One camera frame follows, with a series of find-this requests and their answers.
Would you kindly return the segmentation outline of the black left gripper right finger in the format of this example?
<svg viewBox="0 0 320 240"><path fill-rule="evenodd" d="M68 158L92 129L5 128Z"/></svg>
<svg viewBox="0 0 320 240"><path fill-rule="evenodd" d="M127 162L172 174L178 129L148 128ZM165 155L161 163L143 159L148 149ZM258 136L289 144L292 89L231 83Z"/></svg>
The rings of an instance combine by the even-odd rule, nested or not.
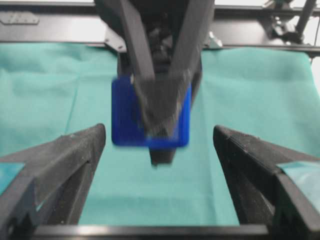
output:
<svg viewBox="0 0 320 240"><path fill-rule="evenodd" d="M319 211L281 169L314 167L319 158L222 125L212 138L240 224L264 224L273 234L319 234Z"/></svg>

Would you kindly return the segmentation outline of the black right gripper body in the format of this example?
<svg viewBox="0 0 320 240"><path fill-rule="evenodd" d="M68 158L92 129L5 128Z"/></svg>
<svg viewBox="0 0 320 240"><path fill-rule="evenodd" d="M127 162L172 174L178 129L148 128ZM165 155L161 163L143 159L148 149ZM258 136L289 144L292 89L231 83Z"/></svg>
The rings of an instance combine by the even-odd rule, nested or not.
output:
<svg viewBox="0 0 320 240"><path fill-rule="evenodd" d="M99 17L123 38L118 75L202 74L201 51L214 17L213 0L96 0Z"/></svg>

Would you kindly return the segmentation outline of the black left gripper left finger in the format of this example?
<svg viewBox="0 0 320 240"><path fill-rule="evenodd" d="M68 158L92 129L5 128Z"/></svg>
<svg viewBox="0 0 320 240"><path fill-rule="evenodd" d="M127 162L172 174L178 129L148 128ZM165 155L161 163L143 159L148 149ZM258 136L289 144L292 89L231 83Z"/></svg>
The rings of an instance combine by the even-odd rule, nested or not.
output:
<svg viewBox="0 0 320 240"><path fill-rule="evenodd" d="M101 123L0 159L0 237L76 225L106 144Z"/></svg>

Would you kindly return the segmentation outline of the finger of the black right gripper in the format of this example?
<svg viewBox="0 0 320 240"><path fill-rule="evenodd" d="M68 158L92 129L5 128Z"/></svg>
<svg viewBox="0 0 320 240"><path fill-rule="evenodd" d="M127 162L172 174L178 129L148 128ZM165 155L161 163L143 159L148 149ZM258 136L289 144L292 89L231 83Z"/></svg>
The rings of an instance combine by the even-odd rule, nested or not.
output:
<svg viewBox="0 0 320 240"><path fill-rule="evenodd" d="M169 69L160 74L154 72L140 13L128 0L120 0L118 3L127 51L133 66L133 86L145 132L149 136L170 137L197 71L214 15L214 1L188 2Z"/></svg>
<svg viewBox="0 0 320 240"><path fill-rule="evenodd" d="M125 75L132 72L129 55L126 52L117 54L117 74ZM191 82L191 107L195 102L198 90L202 81L203 69L202 60L199 59L196 71ZM151 164L154 166L161 164L171 164L176 153L176 148L170 149L149 149Z"/></svg>

